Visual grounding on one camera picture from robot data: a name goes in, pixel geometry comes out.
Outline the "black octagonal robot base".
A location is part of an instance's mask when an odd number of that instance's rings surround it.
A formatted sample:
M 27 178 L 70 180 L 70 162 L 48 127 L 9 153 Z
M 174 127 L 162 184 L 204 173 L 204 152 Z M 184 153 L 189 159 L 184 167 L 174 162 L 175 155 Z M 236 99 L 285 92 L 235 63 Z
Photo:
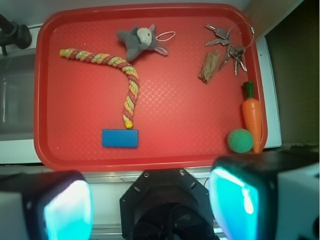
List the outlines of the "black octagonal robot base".
M 184 169 L 145 170 L 119 200 L 125 240 L 217 240 L 209 191 Z

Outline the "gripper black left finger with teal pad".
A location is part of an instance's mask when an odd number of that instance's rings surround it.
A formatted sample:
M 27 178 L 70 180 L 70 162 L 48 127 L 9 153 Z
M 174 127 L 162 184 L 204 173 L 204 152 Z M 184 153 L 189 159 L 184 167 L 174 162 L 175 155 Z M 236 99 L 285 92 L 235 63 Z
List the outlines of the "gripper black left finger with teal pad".
M 0 176 L 2 240 L 88 240 L 93 221 L 92 189 L 78 171 Z

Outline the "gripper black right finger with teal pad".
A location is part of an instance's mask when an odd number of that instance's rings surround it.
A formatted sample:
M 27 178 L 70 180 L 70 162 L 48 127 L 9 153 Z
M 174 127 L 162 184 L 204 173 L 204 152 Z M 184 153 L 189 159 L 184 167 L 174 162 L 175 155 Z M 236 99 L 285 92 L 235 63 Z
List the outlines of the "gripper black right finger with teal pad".
M 283 150 L 218 157 L 209 177 L 213 216 L 229 240 L 317 240 L 320 156 Z

